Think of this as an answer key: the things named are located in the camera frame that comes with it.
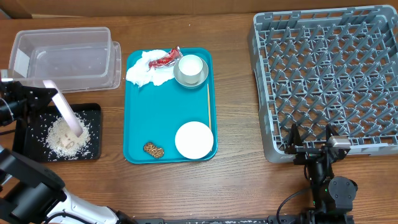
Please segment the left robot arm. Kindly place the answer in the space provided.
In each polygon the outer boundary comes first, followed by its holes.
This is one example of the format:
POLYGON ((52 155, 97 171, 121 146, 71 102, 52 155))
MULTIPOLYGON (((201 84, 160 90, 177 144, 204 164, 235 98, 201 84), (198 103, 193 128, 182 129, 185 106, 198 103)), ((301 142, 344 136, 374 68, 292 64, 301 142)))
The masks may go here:
MULTIPOLYGON (((28 125, 54 102, 76 136, 83 130, 70 105, 51 80, 44 87, 24 86, 1 70, 1 126, 16 120, 28 125)), ((1 219, 9 223, 135 223, 121 211, 93 205, 70 194, 52 170, 15 151, 1 148, 1 184, 10 178, 18 183, 1 198, 1 219)))

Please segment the red snack wrapper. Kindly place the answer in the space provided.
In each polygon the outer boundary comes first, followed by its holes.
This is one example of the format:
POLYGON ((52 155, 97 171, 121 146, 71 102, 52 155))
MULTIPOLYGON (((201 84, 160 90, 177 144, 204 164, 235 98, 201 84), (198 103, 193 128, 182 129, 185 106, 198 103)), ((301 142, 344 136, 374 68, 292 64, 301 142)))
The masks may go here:
POLYGON ((153 60, 149 62, 149 69, 158 69, 165 68, 173 65, 180 58, 183 57, 183 54, 180 50, 180 47, 176 47, 171 49, 168 53, 166 53, 162 58, 153 60))

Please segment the large white plate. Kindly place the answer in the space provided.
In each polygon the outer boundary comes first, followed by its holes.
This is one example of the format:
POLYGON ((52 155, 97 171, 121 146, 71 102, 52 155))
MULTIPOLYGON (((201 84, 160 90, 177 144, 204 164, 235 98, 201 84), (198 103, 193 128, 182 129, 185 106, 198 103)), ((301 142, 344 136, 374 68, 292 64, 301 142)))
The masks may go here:
POLYGON ((52 80, 44 80, 43 84, 46 88, 53 88, 58 91, 58 93, 52 97, 52 101, 68 124, 72 133, 74 133, 76 137, 80 137, 83 134, 83 128, 62 92, 52 80))

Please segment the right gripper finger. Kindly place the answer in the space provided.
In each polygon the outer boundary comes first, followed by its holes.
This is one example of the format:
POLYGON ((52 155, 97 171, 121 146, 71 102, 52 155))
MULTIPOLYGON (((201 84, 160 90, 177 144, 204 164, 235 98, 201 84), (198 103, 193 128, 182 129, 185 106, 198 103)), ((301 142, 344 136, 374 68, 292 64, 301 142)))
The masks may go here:
POLYGON ((326 133, 326 143, 328 146, 335 146, 336 141, 338 140, 339 134, 334 130, 331 124, 326 125, 325 128, 326 133))
POLYGON ((297 125, 294 123, 291 126, 289 139, 287 141, 286 149, 295 149, 296 146, 302 146, 302 140, 299 134, 297 125))

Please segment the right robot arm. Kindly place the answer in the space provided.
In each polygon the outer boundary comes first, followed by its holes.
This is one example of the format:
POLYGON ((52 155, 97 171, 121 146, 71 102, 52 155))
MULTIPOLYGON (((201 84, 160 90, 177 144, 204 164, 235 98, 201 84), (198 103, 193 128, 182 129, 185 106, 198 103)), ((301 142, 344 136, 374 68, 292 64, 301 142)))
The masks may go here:
POLYGON ((353 200, 358 191, 355 181, 335 176, 332 164, 343 160, 350 151, 351 143, 346 136, 340 136, 331 125, 327 125, 326 143, 320 148, 305 147, 296 124, 289 133, 284 149, 295 156, 293 163, 304 166, 305 178, 310 186, 286 198, 278 207, 276 220, 282 222, 280 210, 290 199, 307 191, 312 192, 313 207, 294 218, 295 223, 353 223, 347 213, 353 209, 353 200))

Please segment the brown cookie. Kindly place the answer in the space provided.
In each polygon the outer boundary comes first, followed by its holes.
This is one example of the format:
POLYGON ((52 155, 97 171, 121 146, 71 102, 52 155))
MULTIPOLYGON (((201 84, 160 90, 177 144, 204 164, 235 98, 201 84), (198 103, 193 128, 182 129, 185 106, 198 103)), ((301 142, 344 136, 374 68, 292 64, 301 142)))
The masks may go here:
POLYGON ((157 147, 152 142, 146 143, 143 147, 143 150, 155 159, 160 159, 165 154, 164 150, 161 147, 157 147))

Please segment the white napkin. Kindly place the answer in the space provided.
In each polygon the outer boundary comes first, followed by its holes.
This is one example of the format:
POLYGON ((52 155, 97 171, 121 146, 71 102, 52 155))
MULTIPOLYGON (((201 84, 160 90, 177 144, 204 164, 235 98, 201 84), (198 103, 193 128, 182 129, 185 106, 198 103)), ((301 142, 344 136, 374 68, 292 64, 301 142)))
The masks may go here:
POLYGON ((128 69, 126 80, 139 88, 152 82, 154 86, 174 79, 174 66, 166 68, 149 68, 149 62, 166 55, 164 50, 150 50, 139 54, 139 59, 128 69))

